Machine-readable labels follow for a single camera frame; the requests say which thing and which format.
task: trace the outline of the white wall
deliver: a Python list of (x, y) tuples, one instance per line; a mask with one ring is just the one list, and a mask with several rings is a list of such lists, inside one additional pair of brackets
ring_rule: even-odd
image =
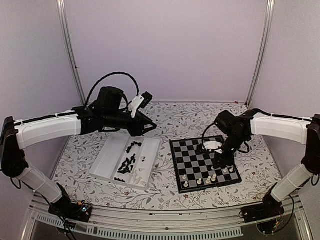
[[(320, 1), (275, 1), (273, 21), (252, 107), (271, 113), (313, 116), (320, 113)], [(306, 148), (268, 137), (284, 176)], [(300, 191), (314, 239), (320, 239), (320, 189)]]
[[(80, 105), (63, 41), (56, 0), (5, 0), (0, 7), (0, 128), (5, 117), (28, 119)], [(32, 146), (26, 159), (53, 170), (65, 138)], [(32, 199), (0, 174), (0, 239), (21, 237)]]
[[(266, 0), (66, 1), (85, 94), (102, 76), (132, 74), (155, 101), (245, 102)], [(135, 93), (125, 76), (104, 84)]]

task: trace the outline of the table surface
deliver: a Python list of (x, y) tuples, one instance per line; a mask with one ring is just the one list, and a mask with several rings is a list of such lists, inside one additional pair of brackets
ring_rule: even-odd
[[(259, 202), (268, 189), (281, 179), (264, 139), (253, 136), (250, 152), (236, 153), (235, 164), (242, 182), (178, 193), (169, 140), (201, 137), (217, 115), (228, 110), (240, 115), (247, 110), (233, 103), (150, 103), (143, 112), (157, 129), (146, 137), (161, 140), (146, 191), (109, 183), (90, 176), (89, 170), (104, 146), (108, 134), (72, 136), (57, 166), (53, 181), (62, 184), (73, 201), (86, 200), (96, 206), (140, 210), (193, 210), (230, 207)], [(206, 136), (223, 135), (212, 127)]]

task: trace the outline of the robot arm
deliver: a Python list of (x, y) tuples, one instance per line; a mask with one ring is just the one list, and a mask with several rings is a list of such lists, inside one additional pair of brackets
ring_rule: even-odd
[(126, 129), (135, 137), (157, 127), (151, 119), (138, 111), (151, 101), (149, 93), (138, 95), (126, 108), (119, 109), (122, 98), (122, 90), (103, 87), (97, 100), (88, 107), (75, 107), (63, 113), (30, 120), (14, 121), (13, 117), (7, 117), (0, 139), (2, 172), (8, 177), (17, 178), (34, 192), (44, 196), (50, 202), (50, 213), (87, 222), (91, 205), (72, 203), (60, 184), (54, 183), (27, 163), (23, 150), (31, 145), (65, 136)]
[(320, 115), (314, 117), (290, 117), (265, 113), (259, 109), (248, 110), (240, 116), (228, 111), (221, 112), (214, 121), (224, 134), (226, 141), (205, 142), (203, 148), (215, 151), (216, 166), (234, 164), (234, 153), (241, 145), (251, 140), (252, 135), (272, 136), (292, 140), (306, 145), (305, 157), (281, 181), (276, 183), (264, 196), (262, 204), (256, 209), (243, 208), (246, 222), (257, 221), (282, 214), (281, 201), (308, 181), (320, 174)]

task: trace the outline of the wire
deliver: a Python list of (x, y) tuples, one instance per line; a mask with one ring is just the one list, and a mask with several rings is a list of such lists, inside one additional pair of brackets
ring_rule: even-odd
[(240, 153), (242, 153), (242, 154), (248, 154), (248, 153), (250, 153), (250, 147), (249, 147), (249, 145), (248, 145), (248, 143), (247, 143), (246, 141), (244, 142), (244, 145), (246, 145), (246, 151), (242, 151), (242, 150), (240, 150), (240, 149), (238, 149), (237, 151), (240, 152)]
[(137, 81), (134, 79), (133, 76), (131, 76), (130, 74), (128, 74), (128, 73), (126, 73), (126, 72), (122, 72), (122, 71), (112, 72), (112, 73), (109, 73), (109, 74), (103, 76), (101, 79), (99, 79), (99, 80), (93, 85), (93, 87), (91, 88), (91, 90), (90, 90), (90, 92), (89, 92), (89, 95), (88, 95), (88, 97), (87, 97), (87, 99), (86, 99), (86, 101), (85, 101), (85, 103), (84, 103), (84, 105), (83, 105), (84, 108), (88, 106), (90, 97), (91, 97), (92, 93), (94, 92), (96, 86), (97, 86), (99, 83), (101, 83), (104, 79), (106, 79), (106, 78), (108, 78), (108, 77), (110, 77), (110, 76), (113, 76), (113, 75), (125, 75), (125, 76), (128, 76), (129, 78), (131, 78), (132, 81), (133, 81), (134, 84), (135, 84), (136, 95), (137, 95), (137, 96), (139, 95), (139, 91), (140, 91), (140, 90), (139, 90), (139, 86), (138, 86), (138, 83), (137, 83)]
[(296, 116), (288, 116), (288, 115), (279, 115), (279, 114), (271, 114), (265, 111), (262, 111), (259, 108), (254, 108), (252, 109), (253, 111), (257, 111), (258, 113), (267, 115), (269, 117), (276, 117), (276, 118), (282, 118), (282, 119), (295, 119), (295, 120), (301, 120), (301, 121), (307, 121), (307, 122), (312, 122), (312, 120), (310, 119), (305, 119), (305, 118), (301, 118), (301, 117), (296, 117)]
[(16, 189), (19, 189), (19, 190), (21, 189), (21, 181), (20, 180), (18, 180), (19, 181), (19, 186), (17, 186), (15, 184), (14, 179), (12, 177), (10, 177), (10, 180), (11, 180), (11, 183), (13, 184), (13, 186), (15, 186)]
[(311, 185), (312, 185), (312, 186), (316, 186), (316, 185), (319, 183), (319, 180), (320, 180), (320, 174), (318, 174), (318, 179), (317, 179), (316, 182), (314, 183), (314, 176), (315, 176), (315, 175), (313, 175), (312, 178), (311, 178)]
[(212, 124), (210, 124), (209, 126), (206, 127), (206, 129), (203, 131), (202, 133), (202, 137), (201, 137), (201, 141), (202, 141), (202, 145), (203, 147), (205, 146), (205, 135), (207, 133), (207, 131), (209, 130), (209, 128), (211, 128), (213, 125), (216, 124), (216, 121), (214, 121)]
[(274, 233), (278, 233), (278, 232), (282, 231), (282, 230), (290, 223), (290, 220), (291, 220), (292, 217), (294, 216), (294, 212), (295, 212), (295, 200), (294, 200), (294, 198), (293, 198), (291, 195), (289, 195), (289, 197), (290, 197), (291, 200), (292, 200), (292, 212), (291, 212), (291, 215), (290, 215), (290, 217), (289, 217), (289, 220), (285, 223), (285, 225), (284, 225), (282, 228), (280, 228), (278, 231), (276, 230)]
[(67, 223), (69, 223), (65, 218), (62, 218), (58, 215), (58, 212), (55, 210), (55, 208), (52, 206), (51, 202), (48, 201), (48, 199), (46, 197), (44, 197), (43, 195), (41, 195), (43, 197), (43, 199), (46, 201), (47, 204), (49, 204), (49, 206), (53, 209), (53, 211), (55, 212), (55, 214), (59, 217), (59, 219), (63, 222), (63, 227), (64, 230), (67, 232), (68, 229), (68, 233), (65, 235), (69, 240), (72, 240), (68, 234), (71, 234), (71, 236), (73, 237), (73, 240), (77, 240), (74, 233), (71, 231), (70, 227), (67, 225)]

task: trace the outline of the chessboard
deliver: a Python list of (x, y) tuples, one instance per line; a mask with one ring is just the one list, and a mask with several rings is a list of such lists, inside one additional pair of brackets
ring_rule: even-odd
[[(224, 142), (222, 136), (211, 136), (207, 141)], [(205, 190), (207, 188), (222, 187), (240, 183), (242, 181), (236, 165), (226, 168), (213, 167), (214, 152), (200, 153), (198, 145), (200, 138), (170, 141), (173, 165), (177, 186), (180, 194)]]

